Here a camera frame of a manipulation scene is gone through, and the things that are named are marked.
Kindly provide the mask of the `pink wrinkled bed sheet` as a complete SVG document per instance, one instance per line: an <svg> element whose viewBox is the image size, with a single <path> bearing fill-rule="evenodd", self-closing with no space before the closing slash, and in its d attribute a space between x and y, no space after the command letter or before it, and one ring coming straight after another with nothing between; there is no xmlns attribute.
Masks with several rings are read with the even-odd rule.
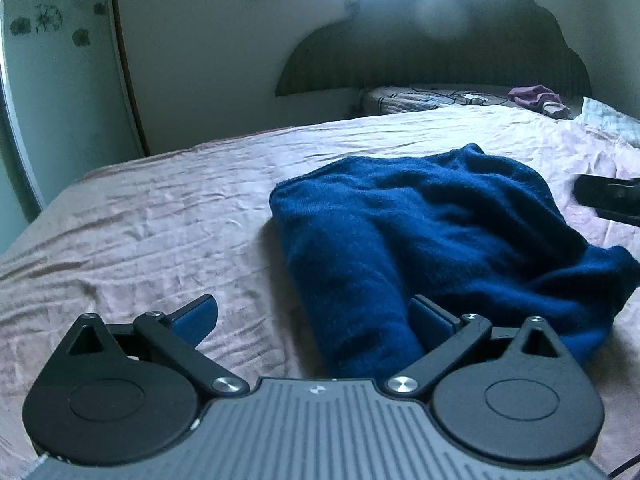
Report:
<svg viewBox="0 0 640 480"><path fill-rule="evenodd" d="M570 199L575 174L633 178L639 150L612 128L505 106L444 107L218 140L87 174L1 258L1 474L36 453L22 424L28 390L79 315L107 323L216 298L202 350L249 382L324 372L292 289L268 197L281 181L346 156L426 156L474 143L534 168L566 221L602 247L638 252L639 232Z"/></svg>

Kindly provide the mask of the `dark scalloped headboard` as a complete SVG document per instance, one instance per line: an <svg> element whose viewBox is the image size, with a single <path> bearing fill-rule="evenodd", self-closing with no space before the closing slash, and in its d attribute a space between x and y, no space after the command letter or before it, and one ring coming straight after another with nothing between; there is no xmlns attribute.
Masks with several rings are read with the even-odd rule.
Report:
<svg viewBox="0 0 640 480"><path fill-rule="evenodd" d="M274 92L412 84L592 91L585 63L536 0L356 0L347 18L294 48Z"/></svg>

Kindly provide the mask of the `blue beaded sweater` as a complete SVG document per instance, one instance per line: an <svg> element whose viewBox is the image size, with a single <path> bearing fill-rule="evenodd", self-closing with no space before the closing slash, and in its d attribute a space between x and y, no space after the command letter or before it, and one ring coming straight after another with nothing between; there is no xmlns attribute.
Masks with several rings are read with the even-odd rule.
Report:
<svg viewBox="0 0 640 480"><path fill-rule="evenodd" d="M546 181L476 144L426 157L346 157L269 199L286 268L326 370L384 380L426 355L424 296L498 325L545 318L579 362L638 288L626 248L589 244Z"/></svg>

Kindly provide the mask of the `patterned pillow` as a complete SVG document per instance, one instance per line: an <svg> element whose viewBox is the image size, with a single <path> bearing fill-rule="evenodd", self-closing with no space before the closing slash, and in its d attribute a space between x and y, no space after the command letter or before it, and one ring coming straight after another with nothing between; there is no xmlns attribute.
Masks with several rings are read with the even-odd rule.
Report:
<svg viewBox="0 0 640 480"><path fill-rule="evenodd" d="M426 112L448 106L516 107L509 87L482 84L415 84L411 87L378 87L363 90L357 105L363 116Z"/></svg>

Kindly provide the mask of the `purple crumpled garment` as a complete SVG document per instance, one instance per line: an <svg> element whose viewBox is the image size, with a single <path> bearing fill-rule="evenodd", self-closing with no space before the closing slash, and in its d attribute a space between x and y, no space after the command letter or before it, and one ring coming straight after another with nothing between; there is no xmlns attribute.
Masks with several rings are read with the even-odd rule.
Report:
<svg viewBox="0 0 640 480"><path fill-rule="evenodd" d="M515 87L509 91L508 98L526 110L532 110L553 119L570 117L570 108L563 103L562 98L543 84Z"/></svg>

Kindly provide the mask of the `glass wardrobe sliding door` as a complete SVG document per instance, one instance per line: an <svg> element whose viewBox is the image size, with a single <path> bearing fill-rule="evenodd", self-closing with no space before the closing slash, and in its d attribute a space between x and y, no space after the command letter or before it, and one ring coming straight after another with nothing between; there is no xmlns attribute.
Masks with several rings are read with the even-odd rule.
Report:
<svg viewBox="0 0 640 480"><path fill-rule="evenodd" d="M1 0L1 246L77 179L142 154L113 0Z"/></svg>

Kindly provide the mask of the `light checked pillow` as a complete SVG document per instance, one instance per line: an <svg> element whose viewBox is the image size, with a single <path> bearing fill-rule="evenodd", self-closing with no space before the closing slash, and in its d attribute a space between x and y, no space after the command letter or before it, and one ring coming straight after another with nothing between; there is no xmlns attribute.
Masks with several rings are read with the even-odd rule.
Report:
<svg viewBox="0 0 640 480"><path fill-rule="evenodd" d="M582 111L575 122L591 130L598 130L623 139L634 148L640 146L640 122L614 107L596 99L582 99Z"/></svg>

